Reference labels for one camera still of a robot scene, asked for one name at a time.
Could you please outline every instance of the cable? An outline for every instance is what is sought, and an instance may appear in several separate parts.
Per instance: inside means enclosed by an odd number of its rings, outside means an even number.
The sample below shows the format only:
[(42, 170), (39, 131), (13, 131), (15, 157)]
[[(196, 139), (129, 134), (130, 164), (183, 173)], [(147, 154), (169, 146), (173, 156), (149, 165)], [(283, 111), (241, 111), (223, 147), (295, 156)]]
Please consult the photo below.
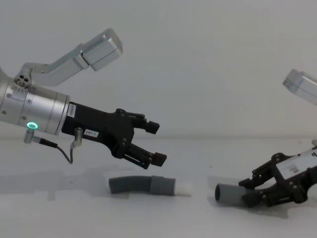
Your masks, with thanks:
[(58, 149), (62, 154), (63, 156), (65, 157), (65, 159), (70, 163), (72, 164), (73, 163), (73, 148), (70, 149), (70, 158), (66, 155), (66, 153), (54, 142), (51, 142), (49, 140), (46, 140), (44, 138), (39, 138), (37, 137), (37, 140), (33, 140), (41, 145), (46, 145), (46, 146), (49, 146), (49, 147), (52, 147), (52, 148), (56, 148)]
[(66, 160), (70, 164), (73, 163), (73, 149), (70, 149), (70, 158), (66, 155), (66, 153), (60, 147), (57, 146), (56, 149), (58, 149), (63, 154), (63, 156), (66, 158)]

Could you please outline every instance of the label sticker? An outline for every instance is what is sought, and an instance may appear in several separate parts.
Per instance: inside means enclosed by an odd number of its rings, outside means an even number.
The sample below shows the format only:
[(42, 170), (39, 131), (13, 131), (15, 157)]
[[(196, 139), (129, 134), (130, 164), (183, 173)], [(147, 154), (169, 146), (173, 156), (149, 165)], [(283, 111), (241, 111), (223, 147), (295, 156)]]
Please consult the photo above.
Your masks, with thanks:
[(92, 137), (97, 137), (99, 132), (93, 131), (93, 130), (88, 130), (86, 129), (84, 132), (84, 135), (92, 136)]
[(298, 175), (308, 168), (317, 166), (317, 149), (309, 150), (276, 164), (284, 179)]
[(69, 117), (74, 118), (74, 117), (75, 117), (75, 113), (76, 113), (76, 105), (74, 105), (74, 104), (69, 104), (67, 115), (68, 115)]

